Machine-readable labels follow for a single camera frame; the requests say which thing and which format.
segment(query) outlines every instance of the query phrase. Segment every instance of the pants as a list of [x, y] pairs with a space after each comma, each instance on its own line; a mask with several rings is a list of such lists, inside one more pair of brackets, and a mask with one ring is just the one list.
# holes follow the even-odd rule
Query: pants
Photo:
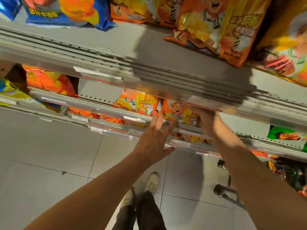
[[136, 210], [132, 205], [121, 208], [112, 230], [133, 230], [135, 219], [139, 230], [166, 230], [163, 217], [153, 195], [146, 191], [136, 200]]

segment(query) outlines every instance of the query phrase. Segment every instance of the foot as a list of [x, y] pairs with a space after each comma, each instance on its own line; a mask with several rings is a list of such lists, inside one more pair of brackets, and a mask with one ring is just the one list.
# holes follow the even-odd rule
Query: foot
[[133, 199], [134, 199], [134, 189], [133, 187], [131, 187], [126, 193], [125, 197], [123, 197], [120, 209], [128, 205], [133, 205]]
[[157, 172], [152, 172], [147, 178], [145, 191], [150, 191], [154, 195], [159, 187], [159, 174]]

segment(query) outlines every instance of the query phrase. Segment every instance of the finger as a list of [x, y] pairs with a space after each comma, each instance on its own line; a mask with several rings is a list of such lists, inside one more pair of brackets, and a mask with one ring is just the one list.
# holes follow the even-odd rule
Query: finger
[[175, 147], [169, 147], [169, 148], [166, 148], [164, 149], [164, 155], [167, 156], [167, 155], [170, 155], [172, 152], [174, 152], [176, 150]]
[[150, 127], [155, 128], [157, 123], [158, 112], [154, 112], [153, 117], [151, 119]]
[[172, 133], [174, 127], [177, 124], [178, 119], [176, 118], [175, 120], [173, 120], [171, 122], [171, 124], [167, 127], [167, 129], [165, 130], [165, 132], [163, 133], [163, 140], [166, 141], [167, 137]]
[[160, 115], [159, 115], [159, 118], [157, 120], [157, 123], [156, 123], [156, 127], [155, 127], [156, 130], [158, 130], [158, 131], [161, 130], [161, 127], [162, 127], [162, 124], [163, 124], [163, 120], [164, 120], [164, 111], [161, 111]]

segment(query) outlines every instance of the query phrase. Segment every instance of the shoe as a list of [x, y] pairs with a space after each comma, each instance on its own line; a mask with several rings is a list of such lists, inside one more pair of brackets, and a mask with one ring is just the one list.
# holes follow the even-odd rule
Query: shoe
[[134, 192], [133, 187], [131, 187], [126, 193], [126, 195], [123, 197], [122, 204], [120, 205], [119, 208], [121, 209], [125, 206], [133, 205], [134, 196], [135, 196], [135, 192]]
[[152, 172], [146, 181], [145, 191], [150, 191], [154, 195], [159, 187], [159, 174], [157, 172]]

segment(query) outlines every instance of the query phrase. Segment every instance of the tiled floor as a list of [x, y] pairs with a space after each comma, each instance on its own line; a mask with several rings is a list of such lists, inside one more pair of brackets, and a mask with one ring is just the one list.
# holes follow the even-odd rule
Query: tiled floor
[[[21, 230], [36, 216], [121, 161], [135, 142], [63, 122], [0, 109], [0, 229]], [[256, 229], [247, 212], [213, 193], [228, 172], [218, 159], [175, 151], [134, 185], [144, 189], [156, 171], [155, 201], [165, 226], [177, 229]], [[106, 229], [112, 229], [118, 208]]]

